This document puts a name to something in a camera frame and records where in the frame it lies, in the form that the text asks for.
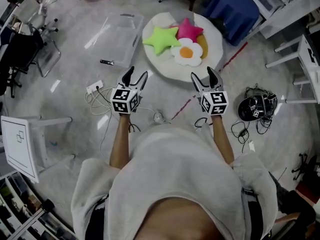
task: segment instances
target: blue chair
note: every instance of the blue chair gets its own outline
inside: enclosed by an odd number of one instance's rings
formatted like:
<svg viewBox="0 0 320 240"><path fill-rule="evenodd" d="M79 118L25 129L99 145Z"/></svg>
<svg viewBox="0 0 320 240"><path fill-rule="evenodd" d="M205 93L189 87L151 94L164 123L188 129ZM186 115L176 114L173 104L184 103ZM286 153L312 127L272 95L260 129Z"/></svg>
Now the blue chair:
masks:
<svg viewBox="0 0 320 240"><path fill-rule="evenodd" d="M222 19L224 38L237 46L259 18L259 8L253 0L210 0L202 14L206 18Z"/></svg>

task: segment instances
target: star-shaped pillow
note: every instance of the star-shaped pillow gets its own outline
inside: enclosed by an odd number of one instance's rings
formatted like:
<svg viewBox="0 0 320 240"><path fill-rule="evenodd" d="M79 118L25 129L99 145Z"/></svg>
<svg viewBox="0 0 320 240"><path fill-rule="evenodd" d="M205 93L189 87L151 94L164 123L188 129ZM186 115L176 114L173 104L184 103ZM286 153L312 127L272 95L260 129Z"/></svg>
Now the star-shaped pillow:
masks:
<svg viewBox="0 0 320 240"><path fill-rule="evenodd" d="M180 42L176 39L178 27L161 28L154 27L153 34L146 40L143 40L144 45L154 47L154 52L159 55L166 47L181 46Z"/></svg>
<svg viewBox="0 0 320 240"><path fill-rule="evenodd" d="M191 25L188 18L185 18L178 27L179 30L176 38L178 40L181 38L189 38L194 43L197 42L197 36L201 35L201 33L204 31L204 29L201 27Z"/></svg>

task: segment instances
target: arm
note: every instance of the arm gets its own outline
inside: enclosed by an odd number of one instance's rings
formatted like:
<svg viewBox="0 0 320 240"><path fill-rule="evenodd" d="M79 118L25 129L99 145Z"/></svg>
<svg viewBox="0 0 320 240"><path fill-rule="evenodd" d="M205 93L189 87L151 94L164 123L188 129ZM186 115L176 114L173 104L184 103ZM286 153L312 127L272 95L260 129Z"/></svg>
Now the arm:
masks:
<svg viewBox="0 0 320 240"><path fill-rule="evenodd" d="M274 223L283 223L283 222L289 222L292 220L296 220L296 219L298 219L299 215L300 215L300 212L294 212L294 213L288 214L286 216L283 216L281 218L277 218Z"/></svg>
<svg viewBox="0 0 320 240"><path fill-rule="evenodd" d="M129 122L130 115L120 115L113 147L110 155L110 166L122 169L130 161L129 158Z"/></svg>
<svg viewBox="0 0 320 240"><path fill-rule="evenodd" d="M230 165L235 160L234 152L230 145L227 133L222 122L221 116L213 115L211 116L213 124L213 139L218 147L221 155L223 156L225 162Z"/></svg>

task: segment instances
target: gray floor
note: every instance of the gray floor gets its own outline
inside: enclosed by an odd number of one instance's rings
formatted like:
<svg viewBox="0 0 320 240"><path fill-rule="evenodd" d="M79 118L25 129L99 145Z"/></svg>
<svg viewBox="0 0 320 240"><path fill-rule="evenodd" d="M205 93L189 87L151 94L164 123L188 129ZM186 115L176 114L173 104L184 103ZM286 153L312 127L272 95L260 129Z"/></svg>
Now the gray floor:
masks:
<svg viewBox="0 0 320 240"><path fill-rule="evenodd" d="M72 225L70 203L81 163L88 158L109 157L118 123L114 117L110 119L100 151L108 120L98 128L104 115L91 114L90 106L85 101L86 87L98 80L102 80L106 88L114 87L121 68L101 64L84 46L94 36L93 29L98 26L99 19L105 19L111 11L142 14L146 24L155 14L173 9L187 10L188 3L186 0L164 0L162 3L158 3L158 0L101 0L92 3L84 0L57 0L49 6L48 19L59 20L59 32L54 33L53 38L62 52L60 61L46 78L41 78L37 69L31 66L27 75L20 76L22 88L16 89L15 99L10 98L9 91L5 95L6 106L12 117L42 115L44 119L73 118L73 122L68 125L49 127L45 136L47 149L53 160L73 153L76 154L74 162L52 167L40 175L39 184L33 185L42 198L49 198L54 202L55 212L69 225ZM279 100L282 96L290 98L301 95L299 88L292 85L294 72L289 69L288 64L265 68L265 63L281 57L274 52L274 44L279 45L283 41L281 38L278 35L271 42L257 34L223 69L221 76L230 101L229 109L223 116L228 132L238 119L235 109L246 87L253 87L258 83L260 87L274 92ZM240 47L225 46L226 62L238 48ZM145 70L153 72L146 62L141 41L132 64L136 68L133 80ZM299 68L298 61L293 64ZM175 86L154 73L145 85L140 106L161 110L167 119L172 119L190 100L174 120L194 124L198 118L206 115L193 96L198 94L192 86ZM95 110L96 113L105 111L100 109ZM131 116L131 121L143 131L152 122L152 116L151 111L140 109ZM314 106L282 104L266 134L259 135L255 123L251 123L248 128L256 155L276 178L285 171L280 183L289 190L294 189L297 184L292 180L294 175L291 170L299 164L299 153L312 150L313 137L319 134L317 125ZM242 145L231 133L228 136L235 155L241 155ZM252 151L245 145L244 153L249 152Z"/></svg>

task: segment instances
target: pink star pillow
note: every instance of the pink star pillow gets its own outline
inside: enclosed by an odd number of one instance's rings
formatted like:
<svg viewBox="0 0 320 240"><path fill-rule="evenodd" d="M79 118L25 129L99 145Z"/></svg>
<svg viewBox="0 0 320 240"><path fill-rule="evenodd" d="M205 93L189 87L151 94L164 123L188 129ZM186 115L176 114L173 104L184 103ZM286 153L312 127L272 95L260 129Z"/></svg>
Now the pink star pillow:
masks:
<svg viewBox="0 0 320 240"><path fill-rule="evenodd" d="M176 39L189 38L194 43L197 42L197 36L201 35L204 31L201 27L191 25L188 18L184 18L183 22L178 27L179 30L176 34Z"/></svg>

